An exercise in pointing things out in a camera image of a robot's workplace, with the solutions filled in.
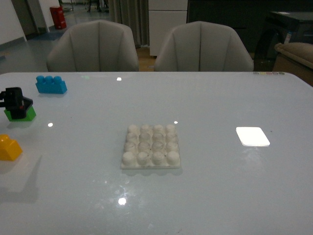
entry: white table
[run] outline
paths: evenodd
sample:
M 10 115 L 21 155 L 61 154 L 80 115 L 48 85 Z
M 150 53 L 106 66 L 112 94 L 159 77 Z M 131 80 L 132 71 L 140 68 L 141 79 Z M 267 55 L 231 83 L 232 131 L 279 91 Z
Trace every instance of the white table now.
M 37 75 L 0 75 L 1 91 L 21 87 L 37 113 L 0 114 L 23 149 L 0 162 L 1 235 L 312 234 L 313 89 L 299 78 L 43 74 L 62 77 L 60 95 L 39 94 Z M 174 121 L 181 169 L 120 169 L 129 125 Z M 261 127 L 270 145 L 243 146 L 239 126 Z

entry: toy brick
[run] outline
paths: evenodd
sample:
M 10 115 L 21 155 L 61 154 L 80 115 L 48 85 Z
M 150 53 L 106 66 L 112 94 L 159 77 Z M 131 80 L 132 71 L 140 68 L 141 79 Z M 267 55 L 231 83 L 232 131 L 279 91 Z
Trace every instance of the toy brick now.
M 1 161 L 14 161 L 21 153 L 22 149 L 16 140 L 11 140 L 6 134 L 0 135 Z
M 128 127 L 122 169 L 180 168 L 179 146 L 174 125 Z
M 31 106 L 27 110 L 26 117 L 22 118 L 22 119 L 12 119 L 10 111 L 8 111 L 8 110 L 4 110 L 4 113 L 5 113 L 6 117 L 9 119 L 9 121 L 32 121 L 36 116 L 36 113 L 35 113 L 33 106 Z
M 36 87 L 39 93 L 64 94 L 67 91 L 65 81 L 60 76 L 38 76 Z

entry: chair backrest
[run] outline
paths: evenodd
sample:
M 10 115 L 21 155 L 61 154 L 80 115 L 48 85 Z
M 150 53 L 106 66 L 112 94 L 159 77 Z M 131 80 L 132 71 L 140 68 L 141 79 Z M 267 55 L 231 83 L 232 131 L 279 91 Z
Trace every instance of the chair backrest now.
M 253 71 L 253 60 L 231 27 L 193 22 L 165 36 L 155 71 Z
M 138 71 L 131 29 L 105 20 L 69 28 L 47 58 L 48 71 Z

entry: chair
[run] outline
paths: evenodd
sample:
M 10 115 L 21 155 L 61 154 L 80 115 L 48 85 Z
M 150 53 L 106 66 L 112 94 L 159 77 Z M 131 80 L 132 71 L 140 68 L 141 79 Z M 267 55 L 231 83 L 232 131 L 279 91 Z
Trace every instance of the chair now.
M 193 22 L 165 36 L 155 71 L 253 71 L 253 60 L 231 27 Z
M 69 28 L 47 58 L 48 71 L 138 71 L 131 29 L 105 20 Z

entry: curtain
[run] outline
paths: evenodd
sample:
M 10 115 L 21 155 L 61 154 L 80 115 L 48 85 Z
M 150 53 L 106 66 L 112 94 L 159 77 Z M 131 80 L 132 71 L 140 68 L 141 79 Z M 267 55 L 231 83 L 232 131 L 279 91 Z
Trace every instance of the curtain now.
M 148 0 L 109 0 L 110 19 L 129 26 L 136 47 L 149 45 Z

